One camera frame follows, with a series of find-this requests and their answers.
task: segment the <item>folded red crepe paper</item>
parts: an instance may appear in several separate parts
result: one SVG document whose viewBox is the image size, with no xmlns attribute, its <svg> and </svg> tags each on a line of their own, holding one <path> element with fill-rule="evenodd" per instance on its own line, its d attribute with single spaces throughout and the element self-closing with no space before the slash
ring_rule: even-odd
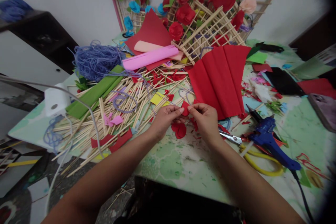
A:
<svg viewBox="0 0 336 224">
<path fill-rule="evenodd" d="M 298 82 L 298 84 L 307 95 L 316 93 L 336 99 L 336 90 L 332 87 L 328 79 L 305 80 Z"/>
<path fill-rule="evenodd" d="M 196 98 L 217 110 L 218 120 L 244 113 L 241 84 L 250 47 L 215 47 L 188 71 Z"/>
</svg>

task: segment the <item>blue paper flower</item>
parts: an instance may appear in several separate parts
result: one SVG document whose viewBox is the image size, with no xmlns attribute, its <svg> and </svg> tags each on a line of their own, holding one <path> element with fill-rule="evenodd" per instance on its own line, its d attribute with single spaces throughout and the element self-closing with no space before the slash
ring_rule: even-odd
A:
<svg viewBox="0 0 336 224">
<path fill-rule="evenodd" d="M 145 9 L 145 13 L 149 12 L 151 9 L 153 9 L 153 11 L 155 12 L 154 7 L 147 5 L 146 9 Z"/>
<path fill-rule="evenodd" d="M 129 16 L 124 18 L 124 25 L 126 30 L 133 30 L 133 23 Z"/>
<path fill-rule="evenodd" d="M 129 3 L 129 7 L 135 13 L 139 13 L 140 12 L 140 6 L 135 1 L 130 2 Z"/>
<path fill-rule="evenodd" d="M 163 4 L 162 3 L 160 3 L 160 5 L 159 5 L 159 7 L 157 8 L 158 10 L 158 12 L 162 15 L 162 16 L 165 16 L 166 14 L 167 14 L 167 12 L 164 12 L 163 11 Z"/>
</svg>

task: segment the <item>red paper sheet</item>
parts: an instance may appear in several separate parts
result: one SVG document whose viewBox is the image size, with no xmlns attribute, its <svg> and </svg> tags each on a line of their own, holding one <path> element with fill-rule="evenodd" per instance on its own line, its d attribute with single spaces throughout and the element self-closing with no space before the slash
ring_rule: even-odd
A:
<svg viewBox="0 0 336 224">
<path fill-rule="evenodd" d="M 134 50 L 134 46 L 139 40 L 163 47 L 169 46 L 172 42 L 169 32 L 152 9 L 146 14 L 140 30 L 125 41 L 125 44 L 135 55 L 142 54 L 142 52 Z"/>
<path fill-rule="evenodd" d="M 330 96 L 336 99 L 336 90 L 332 87 L 327 79 L 314 79 L 298 82 L 302 90 L 309 95 L 310 93 L 316 93 L 319 95 Z"/>
<path fill-rule="evenodd" d="M 196 98 L 218 113 L 218 120 L 244 112 L 241 84 L 250 47 L 215 47 L 188 71 Z"/>
</svg>

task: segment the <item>yellow paper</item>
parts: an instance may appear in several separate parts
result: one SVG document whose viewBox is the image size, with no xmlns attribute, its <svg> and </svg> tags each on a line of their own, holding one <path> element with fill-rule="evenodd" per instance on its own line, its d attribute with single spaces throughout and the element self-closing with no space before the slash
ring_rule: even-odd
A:
<svg viewBox="0 0 336 224">
<path fill-rule="evenodd" d="M 163 100 L 163 97 L 164 97 L 163 94 L 156 92 L 150 102 L 154 103 L 155 105 L 158 105 Z M 167 106 L 167 105 L 169 105 L 168 101 L 166 101 L 166 103 L 163 104 L 163 106 Z"/>
</svg>

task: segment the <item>power cord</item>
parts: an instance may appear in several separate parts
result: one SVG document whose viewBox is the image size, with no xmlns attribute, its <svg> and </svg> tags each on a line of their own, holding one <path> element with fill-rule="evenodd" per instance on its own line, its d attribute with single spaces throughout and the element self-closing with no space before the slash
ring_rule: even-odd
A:
<svg viewBox="0 0 336 224">
<path fill-rule="evenodd" d="M 308 217 L 309 217 L 309 219 L 310 219 L 310 222 L 311 222 L 312 224 L 315 224 L 315 221 L 314 221 L 314 219 L 313 219 L 313 216 L 312 216 L 312 214 L 311 214 L 311 212 L 310 212 L 310 210 L 309 210 L 309 206 L 308 206 L 308 203 L 307 203 L 307 200 L 306 200 L 306 197 L 305 197 L 305 193 L 303 192 L 303 189 L 302 189 L 302 187 L 301 187 L 299 177 L 298 177 L 298 175 L 297 175 L 297 173 L 296 173 L 295 170 L 291 170 L 291 173 L 293 174 L 293 177 L 295 178 L 297 184 L 298 184 L 299 187 L 300 187 L 301 195 L 302 195 L 302 199 L 303 199 L 303 203 L 304 203 L 304 205 L 305 205 L 304 207 L 305 207 L 305 209 L 306 209 L 306 212 L 307 212 L 307 214 L 308 214 Z"/>
</svg>

